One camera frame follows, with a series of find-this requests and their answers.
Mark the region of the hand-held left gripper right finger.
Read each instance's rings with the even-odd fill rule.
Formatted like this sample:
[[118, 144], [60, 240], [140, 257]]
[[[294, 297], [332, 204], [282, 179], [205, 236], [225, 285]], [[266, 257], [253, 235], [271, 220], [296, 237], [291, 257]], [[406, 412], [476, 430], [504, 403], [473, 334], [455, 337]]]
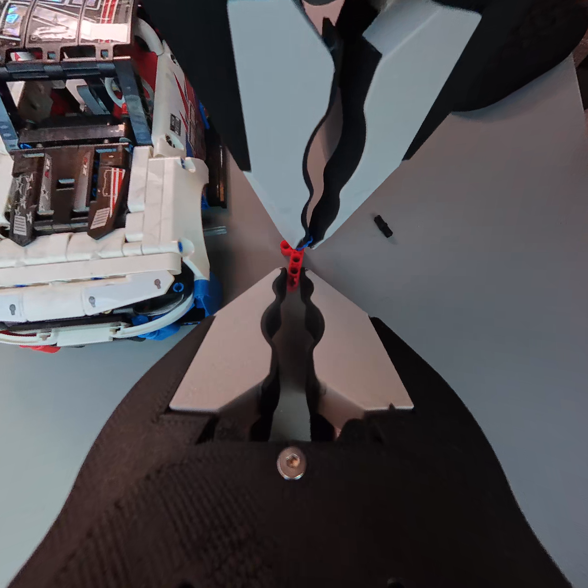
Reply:
[[351, 420], [414, 407], [369, 315], [313, 271], [299, 291], [312, 338], [305, 391], [312, 441], [331, 441]]

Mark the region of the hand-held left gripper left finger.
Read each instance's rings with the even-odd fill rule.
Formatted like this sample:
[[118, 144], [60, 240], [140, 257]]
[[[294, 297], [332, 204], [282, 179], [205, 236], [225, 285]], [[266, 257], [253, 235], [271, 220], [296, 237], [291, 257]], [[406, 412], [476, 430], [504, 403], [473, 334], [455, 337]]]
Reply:
[[169, 408], [215, 419], [217, 439], [268, 440], [280, 398], [273, 337], [287, 270], [277, 268], [219, 310]]

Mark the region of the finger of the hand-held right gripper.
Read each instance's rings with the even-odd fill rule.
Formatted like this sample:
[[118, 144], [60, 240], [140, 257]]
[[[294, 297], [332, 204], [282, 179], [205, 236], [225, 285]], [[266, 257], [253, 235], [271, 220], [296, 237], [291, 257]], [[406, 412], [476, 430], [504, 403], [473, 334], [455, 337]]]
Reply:
[[436, 1], [394, 1], [343, 52], [341, 136], [309, 223], [317, 247], [401, 165], [481, 21]]
[[289, 244], [310, 234], [311, 144], [333, 102], [342, 40], [332, 20], [314, 25], [302, 1], [228, 1], [228, 17], [252, 148], [244, 175]]

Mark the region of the red T-shaped brick beam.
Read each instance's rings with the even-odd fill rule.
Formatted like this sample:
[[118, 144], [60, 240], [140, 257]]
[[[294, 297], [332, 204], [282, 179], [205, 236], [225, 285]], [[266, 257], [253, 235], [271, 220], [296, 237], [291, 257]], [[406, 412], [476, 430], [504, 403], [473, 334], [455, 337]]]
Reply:
[[286, 240], [281, 242], [281, 253], [288, 258], [287, 291], [295, 292], [298, 289], [300, 273], [303, 265], [305, 248], [294, 249]]

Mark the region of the grey desk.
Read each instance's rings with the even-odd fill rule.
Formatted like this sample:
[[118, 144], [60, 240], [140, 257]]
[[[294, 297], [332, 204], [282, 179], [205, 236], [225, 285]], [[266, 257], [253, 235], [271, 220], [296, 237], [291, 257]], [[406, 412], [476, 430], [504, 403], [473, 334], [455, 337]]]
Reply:
[[[460, 396], [533, 530], [587, 587], [587, 136], [572, 58], [450, 115], [306, 259]], [[124, 395], [189, 332], [54, 355], [1, 346], [1, 587]]]

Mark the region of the toy brick race car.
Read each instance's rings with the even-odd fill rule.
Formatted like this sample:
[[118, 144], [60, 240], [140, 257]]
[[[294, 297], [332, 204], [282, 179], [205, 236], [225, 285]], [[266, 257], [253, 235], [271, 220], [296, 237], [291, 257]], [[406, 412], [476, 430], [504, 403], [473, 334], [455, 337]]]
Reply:
[[1, 1], [1, 344], [162, 340], [217, 311], [224, 146], [143, 1]]

